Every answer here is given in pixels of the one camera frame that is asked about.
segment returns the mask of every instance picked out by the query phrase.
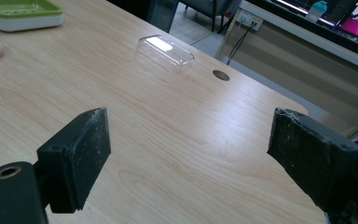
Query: tiled floor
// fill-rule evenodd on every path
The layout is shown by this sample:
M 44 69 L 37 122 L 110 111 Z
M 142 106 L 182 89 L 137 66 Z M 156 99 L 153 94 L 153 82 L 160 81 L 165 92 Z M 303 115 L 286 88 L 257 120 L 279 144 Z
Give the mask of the tiled floor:
M 224 37 L 222 35 L 218 35 L 217 33 L 213 33 L 211 31 L 211 26 L 212 19 L 202 15 L 192 8 L 185 9 L 183 4 L 179 4 L 173 19 L 170 34 L 195 47 L 196 49 L 205 52 L 211 57 L 214 57 Z M 216 20 L 215 31 L 219 29 L 220 18 Z M 327 113 L 320 107 L 266 79 L 265 77 L 257 74 L 242 64 L 235 62 L 234 60 L 231 61 L 229 66 L 237 69 L 238 71 L 246 74 L 246 76 L 251 77 L 256 81 L 263 83 L 280 94 L 283 94 L 286 97 L 302 104 L 309 111 L 310 117 L 316 120 L 322 119 Z

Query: black cable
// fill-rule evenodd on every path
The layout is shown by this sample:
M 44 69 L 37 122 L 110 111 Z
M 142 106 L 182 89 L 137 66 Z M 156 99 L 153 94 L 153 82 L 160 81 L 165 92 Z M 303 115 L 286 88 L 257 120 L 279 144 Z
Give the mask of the black cable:
M 252 28 L 254 28 L 256 25 L 257 25 L 257 23 L 252 21 L 251 25 L 248 27 L 248 29 L 246 30 L 245 34 L 237 41 L 237 43 L 235 43 L 234 47 L 232 48 L 231 52 L 228 55 L 227 65 L 229 65 L 229 63 L 231 62 L 231 60 L 234 57 L 235 53 L 237 53 L 237 50 L 240 48 L 243 40 L 248 35 L 249 31 L 251 31 Z

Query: wood grain surface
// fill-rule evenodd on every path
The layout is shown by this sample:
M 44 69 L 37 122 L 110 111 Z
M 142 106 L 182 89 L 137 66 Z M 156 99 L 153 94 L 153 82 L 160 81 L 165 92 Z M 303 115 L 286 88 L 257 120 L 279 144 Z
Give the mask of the wood grain surface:
M 266 153 L 274 108 L 303 106 L 104 0 L 54 2 L 62 26 L 0 32 L 0 166 L 36 162 L 53 134 L 100 106 L 112 154 L 84 209 L 47 208 L 50 223 L 324 223 Z M 137 53 L 149 35 L 192 52 L 191 69 Z

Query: power socket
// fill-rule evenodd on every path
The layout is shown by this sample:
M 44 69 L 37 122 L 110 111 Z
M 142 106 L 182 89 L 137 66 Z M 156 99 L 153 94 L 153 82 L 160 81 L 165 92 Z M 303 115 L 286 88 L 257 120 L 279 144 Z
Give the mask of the power socket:
M 261 26 L 261 23 L 263 23 L 263 19 L 242 9 L 240 15 L 237 17 L 237 22 L 248 27 L 252 25 L 252 22 L 255 22 L 256 25 L 253 27 L 253 30 L 258 31 Z

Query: plastic bottle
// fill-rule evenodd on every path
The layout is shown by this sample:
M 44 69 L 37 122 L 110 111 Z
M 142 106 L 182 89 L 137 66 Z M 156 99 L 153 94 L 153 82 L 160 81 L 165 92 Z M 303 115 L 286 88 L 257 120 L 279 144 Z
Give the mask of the plastic bottle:
M 316 2 L 310 8 L 306 20 L 315 23 L 322 17 L 322 15 L 327 11 L 327 4 L 324 1 Z

